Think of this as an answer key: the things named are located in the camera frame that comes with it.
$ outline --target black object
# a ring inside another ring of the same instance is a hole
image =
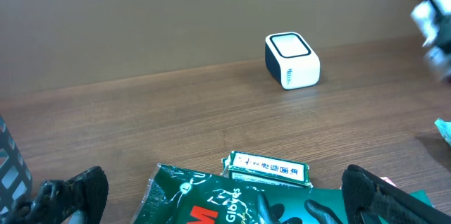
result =
[[[93,167],[67,181],[43,182],[35,200],[20,197],[1,222],[59,224],[74,214],[79,224],[98,224],[107,195],[105,173],[100,167]]]
[[[308,199],[304,202],[305,210],[313,216],[319,224],[343,224],[338,216],[327,206]]]
[[[349,224],[368,224],[372,216],[388,223],[451,223],[451,217],[415,199],[357,165],[342,177],[342,192]]]
[[[298,217],[293,217],[280,223],[279,219],[285,212],[285,207],[282,204],[269,206],[268,199],[263,192],[257,195],[257,211],[265,223],[268,224],[302,224],[302,220]]]
[[[435,45],[448,56],[451,54],[451,15],[444,15],[438,22],[438,35]]]

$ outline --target small white box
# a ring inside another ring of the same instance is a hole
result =
[[[286,90],[315,85],[320,63],[313,49],[296,32],[266,37],[266,67]]]

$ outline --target wood grain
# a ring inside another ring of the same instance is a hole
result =
[[[231,150],[305,161],[338,188],[351,163],[451,214],[451,89],[434,82],[421,40],[318,51],[318,85],[285,91],[263,60],[134,77],[3,100],[35,189],[95,165],[109,178],[103,223],[128,223],[158,162],[220,173]]]

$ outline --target black trim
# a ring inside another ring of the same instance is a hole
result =
[[[295,36],[301,41],[301,43],[304,45],[305,49],[307,49],[307,51],[309,51],[309,52],[308,52],[307,54],[301,54],[301,55],[297,55],[297,56],[289,56],[289,57],[286,57],[286,56],[282,55],[281,52],[279,51],[279,49],[277,48],[277,45],[274,43],[273,38],[274,38],[274,37],[282,37],[282,36],[285,36],[285,35],[295,35]],[[302,40],[302,38],[301,38],[297,33],[294,33],[294,32],[293,32],[293,33],[285,33],[285,34],[280,34],[280,35],[274,35],[274,36],[272,36],[272,37],[269,37],[269,40],[271,40],[271,43],[273,43],[274,48],[276,48],[276,50],[277,50],[277,52],[279,53],[279,55],[280,55],[281,57],[283,57],[283,58],[296,58],[296,57],[298,57],[298,56],[307,56],[307,55],[310,55],[310,54],[311,54],[310,48],[307,46],[307,44],[304,42],[304,40]]]
[[[265,42],[265,64],[266,68],[268,68],[268,71],[271,73],[274,79],[276,79],[277,82],[279,82],[279,84],[281,85],[282,73],[280,71],[279,62],[277,61],[275,54],[273,54],[273,52],[269,48],[269,45],[266,42]]]

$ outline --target red letter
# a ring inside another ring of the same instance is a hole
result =
[[[204,209],[200,206],[193,206],[191,216],[199,221],[191,221],[187,224],[214,224],[214,219],[218,217],[218,212]]]

